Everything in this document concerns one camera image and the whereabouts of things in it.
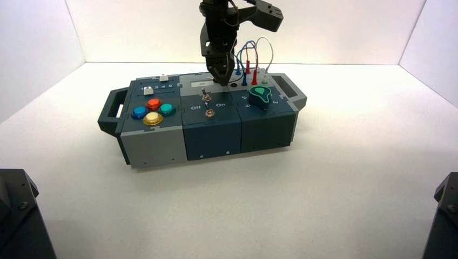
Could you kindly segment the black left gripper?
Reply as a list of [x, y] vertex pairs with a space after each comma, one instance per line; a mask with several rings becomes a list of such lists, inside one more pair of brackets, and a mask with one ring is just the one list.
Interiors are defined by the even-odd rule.
[[200, 34], [201, 54], [206, 57], [207, 70], [214, 80], [227, 86], [231, 77], [230, 52], [234, 48], [239, 27], [238, 9], [200, 6], [199, 11], [205, 17]]

